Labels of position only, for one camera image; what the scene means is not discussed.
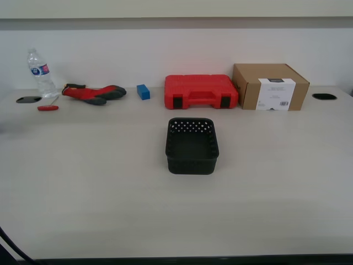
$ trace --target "blue cube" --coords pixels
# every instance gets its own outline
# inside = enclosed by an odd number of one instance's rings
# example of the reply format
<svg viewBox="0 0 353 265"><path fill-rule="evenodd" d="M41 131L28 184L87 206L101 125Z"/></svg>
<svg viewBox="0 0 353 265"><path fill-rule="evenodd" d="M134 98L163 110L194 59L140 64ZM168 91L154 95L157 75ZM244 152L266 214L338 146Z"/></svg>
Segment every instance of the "blue cube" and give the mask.
<svg viewBox="0 0 353 265"><path fill-rule="evenodd" d="M137 86L137 94L142 100L150 99L149 90L144 84L139 84Z"/></svg>

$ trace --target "red case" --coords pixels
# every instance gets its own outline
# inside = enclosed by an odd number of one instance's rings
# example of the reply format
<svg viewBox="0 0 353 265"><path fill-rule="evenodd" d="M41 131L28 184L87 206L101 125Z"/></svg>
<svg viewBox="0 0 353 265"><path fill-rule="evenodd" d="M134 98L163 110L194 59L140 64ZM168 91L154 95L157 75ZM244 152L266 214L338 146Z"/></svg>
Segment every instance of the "red case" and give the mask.
<svg viewBox="0 0 353 265"><path fill-rule="evenodd" d="M164 104L168 109L191 105L234 108L238 91L226 75L172 75L165 78Z"/></svg>

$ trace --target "black cable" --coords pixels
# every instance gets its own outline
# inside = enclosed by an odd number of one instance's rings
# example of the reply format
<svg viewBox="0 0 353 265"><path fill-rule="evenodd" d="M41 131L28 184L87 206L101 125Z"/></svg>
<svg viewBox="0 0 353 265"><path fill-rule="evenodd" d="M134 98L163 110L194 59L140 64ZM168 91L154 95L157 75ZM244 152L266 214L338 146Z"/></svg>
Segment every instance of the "black cable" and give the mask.
<svg viewBox="0 0 353 265"><path fill-rule="evenodd" d="M9 245L10 248L12 248L21 258L23 258L25 261L27 261L29 264L32 265L41 265L37 261L34 261L30 257L28 257L22 250L18 248L18 246L15 245L14 242L5 234L4 230L2 230L0 226L0 237L4 239L6 244Z"/></svg>

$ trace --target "work glove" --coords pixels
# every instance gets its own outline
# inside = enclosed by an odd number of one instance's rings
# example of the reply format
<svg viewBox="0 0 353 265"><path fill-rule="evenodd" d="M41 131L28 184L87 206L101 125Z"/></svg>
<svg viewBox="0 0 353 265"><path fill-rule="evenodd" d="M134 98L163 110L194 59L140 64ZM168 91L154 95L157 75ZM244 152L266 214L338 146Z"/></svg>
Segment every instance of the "work glove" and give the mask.
<svg viewBox="0 0 353 265"><path fill-rule="evenodd" d="M61 92L92 105L104 105L107 100L118 99L126 95L126 90L118 86L107 86L101 89L86 88L85 85L66 84Z"/></svg>

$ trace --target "box label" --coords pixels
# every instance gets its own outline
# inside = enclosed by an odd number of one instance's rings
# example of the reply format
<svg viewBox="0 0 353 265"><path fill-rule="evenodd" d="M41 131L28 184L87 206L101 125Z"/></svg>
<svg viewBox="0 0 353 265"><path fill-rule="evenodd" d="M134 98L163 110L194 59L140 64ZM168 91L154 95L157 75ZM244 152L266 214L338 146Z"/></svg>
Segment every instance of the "box label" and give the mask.
<svg viewBox="0 0 353 265"><path fill-rule="evenodd" d="M256 110L288 110L296 83L290 78L259 78L260 93Z"/></svg>

